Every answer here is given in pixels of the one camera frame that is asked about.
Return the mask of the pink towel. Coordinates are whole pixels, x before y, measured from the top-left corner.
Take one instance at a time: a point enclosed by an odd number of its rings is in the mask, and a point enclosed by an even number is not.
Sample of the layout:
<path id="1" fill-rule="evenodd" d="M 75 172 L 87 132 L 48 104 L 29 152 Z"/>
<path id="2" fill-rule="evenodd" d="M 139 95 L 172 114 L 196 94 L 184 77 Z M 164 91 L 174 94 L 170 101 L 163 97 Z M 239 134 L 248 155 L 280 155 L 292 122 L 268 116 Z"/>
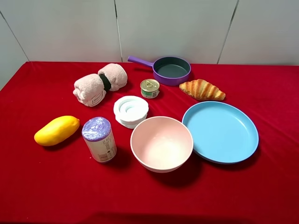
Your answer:
<path id="1" fill-rule="evenodd" d="M 127 84 L 128 76 L 126 71 L 116 63 L 110 63 L 101 68 L 98 73 L 78 79 L 74 83 L 73 95 L 85 106 L 96 106 L 104 99 L 106 93 L 109 92 L 104 90 L 99 73 L 104 73 L 110 81 L 112 87 L 109 91 L 117 91 Z"/>

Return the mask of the white plastic lid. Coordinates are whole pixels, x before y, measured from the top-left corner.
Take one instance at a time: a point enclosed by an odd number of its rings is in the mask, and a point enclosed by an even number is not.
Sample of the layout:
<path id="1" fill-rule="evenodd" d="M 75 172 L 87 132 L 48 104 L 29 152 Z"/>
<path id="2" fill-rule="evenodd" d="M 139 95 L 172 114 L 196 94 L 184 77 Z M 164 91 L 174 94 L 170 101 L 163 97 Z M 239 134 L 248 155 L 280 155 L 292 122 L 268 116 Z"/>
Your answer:
<path id="1" fill-rule="evenodd" d="M 134 129 L 147 118 L 149 104 L 137 96 L 124 96 L 114 103 L 115 119 L 126 128 Z"/>

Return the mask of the small tin can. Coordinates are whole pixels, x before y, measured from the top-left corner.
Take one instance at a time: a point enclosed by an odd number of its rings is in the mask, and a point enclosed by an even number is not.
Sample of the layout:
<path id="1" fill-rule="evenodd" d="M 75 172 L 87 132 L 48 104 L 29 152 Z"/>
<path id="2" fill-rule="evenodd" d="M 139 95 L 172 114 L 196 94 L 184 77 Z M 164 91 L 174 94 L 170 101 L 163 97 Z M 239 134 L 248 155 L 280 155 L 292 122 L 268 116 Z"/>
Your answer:
<path id="1" fill-rule="evenodd" d="M 154 79 L 145 79 L 140 83 L 140 88 L 144 98 L 155 98 L 159 94 L 160 83 Z"/>

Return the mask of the pink bowl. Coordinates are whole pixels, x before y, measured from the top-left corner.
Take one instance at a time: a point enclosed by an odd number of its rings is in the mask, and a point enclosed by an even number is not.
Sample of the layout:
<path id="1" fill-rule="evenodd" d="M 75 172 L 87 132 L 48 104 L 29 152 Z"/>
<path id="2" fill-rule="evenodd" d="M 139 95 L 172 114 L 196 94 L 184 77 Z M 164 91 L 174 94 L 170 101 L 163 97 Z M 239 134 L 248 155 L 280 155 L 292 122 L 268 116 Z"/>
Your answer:
<path id="1" fill-rule="evenodd" d="M 130 147 L 134 157 L 147 170 L 169 173 L 191 156 L 193 138 L 180 121 L 166 116 L 145 119 L 132 131 Z"/>

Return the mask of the purple frying pan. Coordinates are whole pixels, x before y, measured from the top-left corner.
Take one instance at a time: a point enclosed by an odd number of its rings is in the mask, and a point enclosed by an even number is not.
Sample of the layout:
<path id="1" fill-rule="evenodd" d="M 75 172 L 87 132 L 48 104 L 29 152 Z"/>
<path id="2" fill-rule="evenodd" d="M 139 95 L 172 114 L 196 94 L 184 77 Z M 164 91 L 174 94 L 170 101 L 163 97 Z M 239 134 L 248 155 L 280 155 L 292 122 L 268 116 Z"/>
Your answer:
<path id="1" fill-rule="evenodd" d="M 128 62 L 151 67 L 154 79 L 167 86 L 178 86 L 188 81 L 191 73 L 191 65 L 186 60 L 174 56 L 161 57 L 155 62 L 129 56 Z"/>

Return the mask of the black elastic band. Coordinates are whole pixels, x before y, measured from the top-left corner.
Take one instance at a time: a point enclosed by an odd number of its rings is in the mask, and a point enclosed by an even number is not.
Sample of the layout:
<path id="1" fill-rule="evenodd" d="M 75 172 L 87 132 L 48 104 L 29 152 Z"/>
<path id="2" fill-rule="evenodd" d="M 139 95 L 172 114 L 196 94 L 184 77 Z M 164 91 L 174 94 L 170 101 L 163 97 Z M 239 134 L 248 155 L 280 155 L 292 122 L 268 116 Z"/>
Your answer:
<path id="1" fill-rule="evenodd" d="M 103 85 L 104 85 L 104 90 L 107 92 L 111 89 L 112 85 L 106 75 L 104 73 L 99 73 L 99 77 L 101 78 Z"/>

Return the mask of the croissant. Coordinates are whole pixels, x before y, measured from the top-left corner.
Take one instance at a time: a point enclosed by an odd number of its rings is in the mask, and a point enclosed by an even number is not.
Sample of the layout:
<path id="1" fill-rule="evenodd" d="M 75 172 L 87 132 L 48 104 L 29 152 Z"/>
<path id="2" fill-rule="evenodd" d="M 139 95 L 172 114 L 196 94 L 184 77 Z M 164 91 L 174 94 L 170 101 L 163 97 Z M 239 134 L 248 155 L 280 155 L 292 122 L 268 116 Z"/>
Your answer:
<path id="1" fill-rule="evenodd" d="M 179 88 L 185 94 L 199 101 L 222 101 L 226 96 L 217 86 L 203 79 L 184 82 L 179 85 Z"/>

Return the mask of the purple trash bag roll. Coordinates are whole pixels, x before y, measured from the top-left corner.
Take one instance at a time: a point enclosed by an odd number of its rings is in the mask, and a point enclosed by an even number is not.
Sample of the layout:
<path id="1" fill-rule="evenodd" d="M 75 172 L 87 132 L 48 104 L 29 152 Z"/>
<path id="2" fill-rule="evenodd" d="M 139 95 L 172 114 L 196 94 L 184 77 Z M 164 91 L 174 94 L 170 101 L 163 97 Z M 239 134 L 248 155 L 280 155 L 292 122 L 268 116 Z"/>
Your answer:
<path id="1" fill-rule="evenodd" d="M 99 163 L 112 160 L 117 153 L 110 122 L 104 117 L 88 120 L 82 128 L 82 137 L 92 157 Z"/>

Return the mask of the blue plate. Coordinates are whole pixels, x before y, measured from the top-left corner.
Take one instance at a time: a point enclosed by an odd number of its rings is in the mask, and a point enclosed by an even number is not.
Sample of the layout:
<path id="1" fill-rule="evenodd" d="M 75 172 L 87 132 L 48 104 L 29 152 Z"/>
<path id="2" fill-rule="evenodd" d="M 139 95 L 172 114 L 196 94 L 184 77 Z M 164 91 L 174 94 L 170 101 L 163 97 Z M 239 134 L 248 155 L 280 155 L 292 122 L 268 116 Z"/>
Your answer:
<path id="1" fill-rule="evenodd" d="M 193 138 L 193 150 L 219 164 L 235 164 L 252 156 L 259 144 L 253 121 L 241 110 L 216 101 L 191 106 L 182 123 Z"/>

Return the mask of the yellow mango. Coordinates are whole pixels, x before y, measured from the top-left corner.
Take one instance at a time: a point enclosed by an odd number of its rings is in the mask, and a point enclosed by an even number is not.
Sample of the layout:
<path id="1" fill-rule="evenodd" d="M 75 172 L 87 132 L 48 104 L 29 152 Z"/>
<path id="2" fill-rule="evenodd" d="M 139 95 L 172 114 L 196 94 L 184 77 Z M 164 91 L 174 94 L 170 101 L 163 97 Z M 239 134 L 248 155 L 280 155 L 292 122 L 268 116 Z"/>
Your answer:
<path id="1" fill-rule="evenodd" d="M 72 136 L 79 128 L 79 119 L 73 116 L 61 116 L 53 119 L 35 135 L 34 140 L 41 146 L 54 146 Z"/>

